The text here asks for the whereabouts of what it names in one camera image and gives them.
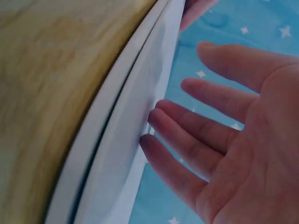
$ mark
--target wooden surface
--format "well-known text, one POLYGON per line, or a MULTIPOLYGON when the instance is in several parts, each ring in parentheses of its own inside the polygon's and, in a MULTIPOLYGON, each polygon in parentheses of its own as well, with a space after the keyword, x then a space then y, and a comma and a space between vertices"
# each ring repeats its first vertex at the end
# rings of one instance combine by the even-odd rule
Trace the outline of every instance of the wooden surface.
POLYGON ((92 97, 156 0, 0 1, 0 223, 43 220, 92 97))

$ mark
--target blue fabric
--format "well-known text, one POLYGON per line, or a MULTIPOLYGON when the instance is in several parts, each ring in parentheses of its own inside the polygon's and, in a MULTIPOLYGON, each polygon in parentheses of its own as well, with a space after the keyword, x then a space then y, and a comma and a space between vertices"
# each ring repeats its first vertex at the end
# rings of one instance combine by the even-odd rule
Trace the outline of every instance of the blue fabric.
MULTIPOLYGON (((179 39, 166 98, 227 126, 242 129, 242 124, 192 99, 180 89, 184 78, 198 77, 249 91, 246 87, 211 72, 201 63, 196 52, 200 41, 216 44, 239 43, 299 56, 299 1, 221 0, 182 33, 179 39)), ((130 224, 140 223, 203 222, 168 189, 147 164, 130 219, 130 224)))

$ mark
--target skin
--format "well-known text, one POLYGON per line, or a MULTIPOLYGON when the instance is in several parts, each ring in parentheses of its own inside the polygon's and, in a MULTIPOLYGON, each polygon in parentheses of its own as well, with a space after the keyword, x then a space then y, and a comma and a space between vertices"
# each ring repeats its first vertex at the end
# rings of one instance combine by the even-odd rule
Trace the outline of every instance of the skin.
POLYGON ((180 30, 183 31, 187 29, 195 20, 201 17, 218 1, 219 0, 186 0, 180 30))
POLYGON ((149 163, 206 224, 299 223, 299 59, 208 42, 198 54, 210 70, 257 94, 194 78, 182 89, 245 128, 162 100, 149 123, 203 179, 145 135, 149 163))

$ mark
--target star pattern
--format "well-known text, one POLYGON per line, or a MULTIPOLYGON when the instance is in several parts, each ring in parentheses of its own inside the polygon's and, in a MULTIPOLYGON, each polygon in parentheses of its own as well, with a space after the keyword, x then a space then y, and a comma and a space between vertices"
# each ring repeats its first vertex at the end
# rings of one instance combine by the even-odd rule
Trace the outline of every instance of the star pattern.
POLYGON ((179 224, 179 222, 177 221, 177 218, 173 217, 171 220, 168 220, 168 222, 170 224, 179 224))
POLYGON ((247 34, 247 33, 249 33, 247 27, 243 27, 243 28, 241 28, 241 31, 242 31, 243 34, 247 34))
POLYGON ((284 39, 287 36, 292 37, 290 26, 286 26, 285 28, 279 28, 279 30, 281 31, 281 38, 284 39))
POLYGON ((241 128, 240 128, 240 126, 238 125, 238 123, 235 123, 234 125, 232 125, 232 128, 235 129, 235 130, 238 130, 238 131, 241 130, 241 128))
POLYGON ((203 70, 200 70, 199 72, 196 72, 196 74, 200 77, 200 78, 203 78, 206 76, 206 74, 204 73, 203 70))

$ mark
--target finger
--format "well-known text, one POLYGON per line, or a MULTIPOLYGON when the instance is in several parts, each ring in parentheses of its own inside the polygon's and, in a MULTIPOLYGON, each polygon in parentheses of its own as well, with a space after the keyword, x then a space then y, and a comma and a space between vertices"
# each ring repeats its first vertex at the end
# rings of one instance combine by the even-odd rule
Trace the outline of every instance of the finger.
POLYGON ((171 101, 161 100, 156 108, 161 109, 190 135, 212 149, 226 154, 239 131, 216 121, 193 113, 171 101))
POLYGON ((163 181, 196 211, 196 198, 207 182, 177 162, 154 136, 141 137, 140 144, 149 163, 163 181))
POLYGON ((249 107, 258 99, 254 93, 195 78, 185 79, 182 82, 182 89, 204 104, 242 123, 245 123, 249 107))
POLYGON ((201 42, 198 54, 212 71, 260 92, 262 85, 276 71, 298 63, 292 56, 252 49, 238 44, 214 45, 201 42))
POLYGON ((186 3, 180 30, 187 29, 195 20, 201 17, 210 7, 219 0, 189 0, 186 3))
POLYGON ((220 153, 192 137, 160 109, 149 114, 149 123, 193 170, 207 180, 212 178, 223 158, 220 153))

